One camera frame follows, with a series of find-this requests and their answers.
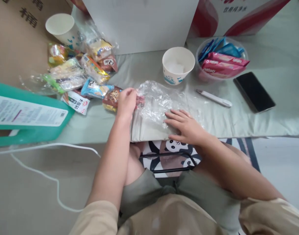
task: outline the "black smartphone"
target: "black smartphone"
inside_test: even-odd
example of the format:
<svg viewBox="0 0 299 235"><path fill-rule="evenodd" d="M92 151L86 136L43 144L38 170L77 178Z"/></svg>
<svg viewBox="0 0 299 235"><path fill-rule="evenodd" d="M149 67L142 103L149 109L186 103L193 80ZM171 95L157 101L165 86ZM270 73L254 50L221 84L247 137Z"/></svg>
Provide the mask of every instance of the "black smartphone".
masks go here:
<svg viewBox="0 0 299 235"><path fill-rule="evenodd" d="M244 98L249 102L253 111L262 112L276 106L270 95L252 73L243 74L233 80Z"/></svg>

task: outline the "paper cup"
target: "paper cup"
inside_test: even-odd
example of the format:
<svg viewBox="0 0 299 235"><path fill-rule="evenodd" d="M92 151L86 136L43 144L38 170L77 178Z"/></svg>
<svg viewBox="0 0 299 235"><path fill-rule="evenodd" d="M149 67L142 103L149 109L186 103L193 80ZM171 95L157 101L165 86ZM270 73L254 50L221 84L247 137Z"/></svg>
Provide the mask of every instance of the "paper cup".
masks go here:
<svg viewBox="0 0 299 235"><path fill-rule="evenodd" d="M70 49L78 49L80 31L71 15L60 13L46 21L46 30Z"/></svg>
<svg viewBox="0 0 299 235"><path fill-rule="evenodd" d="M195 65L193 53L184 47L173 47L162 57L163 76L166 83L180 84Z"/></svg>

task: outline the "floor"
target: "floor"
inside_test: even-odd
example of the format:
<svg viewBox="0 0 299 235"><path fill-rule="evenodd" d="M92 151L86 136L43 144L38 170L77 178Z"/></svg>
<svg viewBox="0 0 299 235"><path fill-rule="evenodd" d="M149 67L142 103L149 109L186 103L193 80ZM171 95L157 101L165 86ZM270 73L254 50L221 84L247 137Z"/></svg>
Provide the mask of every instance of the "floor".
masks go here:
<svg viewBox="0 0 299 235"><path fill-rule="evenodd" d="M299 138L255 139L262 174L299 209ZM99 153L104 145L90 145ZM60 199L81 209L90 192L98 157L89 150L55 148L15 154L28 166L60 180ZM62 209L50 181L0 156L0 234L68 234L78 213Z"/></svg>

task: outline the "cable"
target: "cable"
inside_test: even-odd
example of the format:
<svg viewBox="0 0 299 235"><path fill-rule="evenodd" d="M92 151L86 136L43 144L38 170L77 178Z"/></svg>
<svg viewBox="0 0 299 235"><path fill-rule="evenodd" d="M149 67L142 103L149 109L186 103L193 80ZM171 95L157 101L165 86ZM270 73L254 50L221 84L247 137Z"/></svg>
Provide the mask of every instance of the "cable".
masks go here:
<svg viewBox="0 0 299 235"><path fill-rule="evenodd" d="M88 150L92 150L94 153L96 153L98 155L98 157L100 157L100 155L98 154L98 152L93 149L93 148L89 148L89 147L83 147L83 146L77 146L77 145L71 145L71 144L64 144L64 143L51 143L51 144L46 144L46 145L40 145L40 146L33 146L33 147L28 147L28 148L25 148L25 149L12 149L12 150L7 150L7 151L2 151L0 152L0 154L8 154L10 153L11 157L23 168L27 169L27 170L30 170L30 171L33 171L33 172L36 172L42 176L44 176L45 178L49 179L49 180L52 180L52 181L55 181L57 183L57 202L58 204L65 210L67 211L71 211L71 212L81 212L83 211L83 209L81 210L76 210L76 209L73 209L73 208L70 208L66 205L64 205L61 200L60 200L60 197L59 197L59 190L60 190L60 182L58 179L56 178L53 178L53 177L50 177L49 175L46 175L45 173L43 173L42 171L39 171L39 170L36 170L34 168L31 168L31 167L28 167L26 166L24 163L22 163L18 158L16 158L13 153L15 152L23 152L23 151L29 151L29 150L34 150L34 149L42 149L42 148L46 148L46 147L50 147L50 146L68 146L68 147L72 147L72 148L78 148L78 149L88 149Z"/></svg>

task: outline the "person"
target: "person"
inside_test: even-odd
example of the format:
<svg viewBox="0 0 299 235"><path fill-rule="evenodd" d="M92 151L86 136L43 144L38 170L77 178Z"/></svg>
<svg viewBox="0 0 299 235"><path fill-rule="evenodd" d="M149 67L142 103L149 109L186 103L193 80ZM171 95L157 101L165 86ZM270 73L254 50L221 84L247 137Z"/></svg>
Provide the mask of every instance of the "person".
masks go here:
<svg viewBox="0 0 299 235"><path fill-rule="evenodd" d="M183 172L175 187L160 186L140 163L138 145L130 145L136 96L133 88L120 93L91 193L71 235L232 235L240 226L246 234L299 234L299 211L241 151L207 133L184 110L166 113L165 122L181 133L169 138L194 145L202 161Z"/></svg>

